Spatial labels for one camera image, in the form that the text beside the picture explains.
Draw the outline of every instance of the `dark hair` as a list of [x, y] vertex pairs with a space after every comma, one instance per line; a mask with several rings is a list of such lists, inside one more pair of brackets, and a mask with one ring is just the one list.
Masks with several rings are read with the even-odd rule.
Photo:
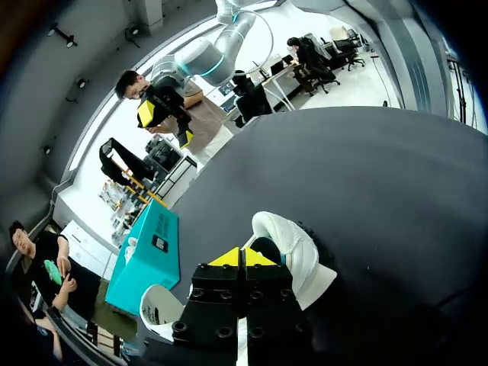
[[296, 37], [292, 37], [289, 40], [287, 40], [287, 45], [288, 46], [300, 46], [300, 40]]
[[15, 234], [15, 232], [17, 231], [17, 229], [25, 230], [24, 225], [22, 225], [18, 221], [14, 221], [12, 223], [12, 225], [10, 225], [10, 227], [8, 228], [8, 234], [10, 235], [10, 241], [11, 241], [11, 243], [12, 243], [13, 246], [15, 246], [15, 244], [14, 244], [14, 240], [12, 239], [12, 236]]
[[128, 86], [136, 83], [137, 76], [139, 76], [139, 74], [133, 70], [124, 71], [120, 76], [119, 81], [115, 85], [115, 94], [117, 94], [119, 99], [122, 99], [125, 96], [125, 91]]
[[[242, 70], [236, 70], [236, 72], [238, 72], [239, 74], [244, 73]], [[247, 75], [234, 75], [234, 77], [232, 78], [232, 81], [234, 84], [236, 84], [236, 86], [239, 86], [242, 83], [244, 83], [246, 81], [246, 79], [247, 79]]]

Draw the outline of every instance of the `gray wall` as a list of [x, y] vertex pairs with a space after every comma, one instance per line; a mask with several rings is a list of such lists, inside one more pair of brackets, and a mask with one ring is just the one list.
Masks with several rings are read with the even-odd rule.
[[136, 42], [140, 48], [123, 42], [114, 47], [111, 53], [96, 60], [90, 71], [86, 72], [90, 83], [78, 96], [79, 104], [67, 105], [67, 108], [59, 111], [55, 119], [57, 138], [53, 152], [44, 163], [46, 174], [54, 181], [61, 181], [82, 131], [87, 128], [90, 117], [125, 69], [132, 68], [178, 32], [210, 17], [216, 11], [214, 0], [200, 0], [182, 6], [181, 9], [168, 15], [163, 21], [163, 26], [152, 36], [137, 38]]
[[68, 49], [61, 37], [47, 37], [48, 27], [39, 29], [43, 37], [10, 85], [1, 111], [1, 193], [34, 180], [45, 158], [41, 146], [55, 137], [52, 126], [64, 98], [129, 22], [121, 0], [77, 0], [57, 20], [79, 46]]
[[[30, 230], [48, 213], [53, 184], [61, 182], [80, 134], [119, 74], [216, 12], [213, 0], [181, 3], [152, 36], [136, 39], [140, 49], [124, 39], [124, 28], [136, 19], [126, 0], [72, 2], [58, 20], [66, 33], [76, 36], [79, 47], [66, 49], [58, 37], [41, 37], [32, 45], [37, 48], [9, 84], [5, 109], [0, 110], [0, 253], [11, 253], [6, 233], [13, 220]], [[81, 91], [73, 85], [79, 75], [90, 80]], [[67, 103], [65, 97], [79, 103]], [[49, 156], [39, 149], [44, 143], [53, 147]]]

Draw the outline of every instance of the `spotlight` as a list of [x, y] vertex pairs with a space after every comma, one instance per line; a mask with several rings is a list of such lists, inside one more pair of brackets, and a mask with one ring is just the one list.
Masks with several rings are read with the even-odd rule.
[[140, 46], [134, 41], [134, 37], [139, 34], [140, 28], [136, 25], [131, 25], [128, 28], [125, 28], [124, 35], [125, 39], [131, 43], [133, 43], [137, 48], [140, 48]]
[[75, 42], [75, 36], [73, 35], [69, 36], [66, 40], [66, 48], [70, 48], [71, 46], [78, 46], [78, 44]]
[[132, 27], [129, 27], [129, 34], [132, 36], [135, 36], [139, 33], [139, 27], [136, 27], [133, 25]]
[[43, 150], [44, 155], [49, 155], [51, 153], [51, 146], [45, 145], [40, 148]]
[[88, 82], [88, 80], [84, 79], [84, 78], [80, 78], [78, 80], [76, 80], [76, 85], [80, 88], [80, 89], [83, 89], [85, 86], [86, 86], [86, 83]]
[[47, 32], [47, 36], [51, 37], [54, 34], [58, 34], [61, 38], [63, 38], [66, 41], [66, 48], [78, 46], [78, 44], [75, 42], [75, 36], [74, 35], [69, 36], [68, 34], [64, 33], [62, 30], [60, 30], [58, 28], [57, 22], [51, 25], [49, 32]]

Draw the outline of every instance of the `black stand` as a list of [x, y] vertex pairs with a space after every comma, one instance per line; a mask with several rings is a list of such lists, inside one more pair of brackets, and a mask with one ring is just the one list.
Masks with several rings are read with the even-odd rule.
[[452, 63], [454, 74], [456, 75], [457, 95], [459, 96], [459, 121], [466, 124], [466, 99], [464, 98], [463, 74], [459, 67], [459, 62], [454, 57], [448, 57], [448, 62]]

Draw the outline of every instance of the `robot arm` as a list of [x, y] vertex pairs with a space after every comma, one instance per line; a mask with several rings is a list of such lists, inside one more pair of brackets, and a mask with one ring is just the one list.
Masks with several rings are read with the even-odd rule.
[[254, 25], [255, 14], [239, 12], [255, 0], [216, 0], [217, 19], [227, 24], [215, 43], [204, 37], [158, 61], [151, 72], [151, 86], [138, 108], [139, 126], [154, 127], [174, 116], [178, 122], [178, 141], [186, 147], [193, 137], [188, 123], [190, 115], [183, 108], [185, 86], [193, 75], [199, 75], [213, 86], [223, 85], [235, 73], [237, 55], [247, 33]]

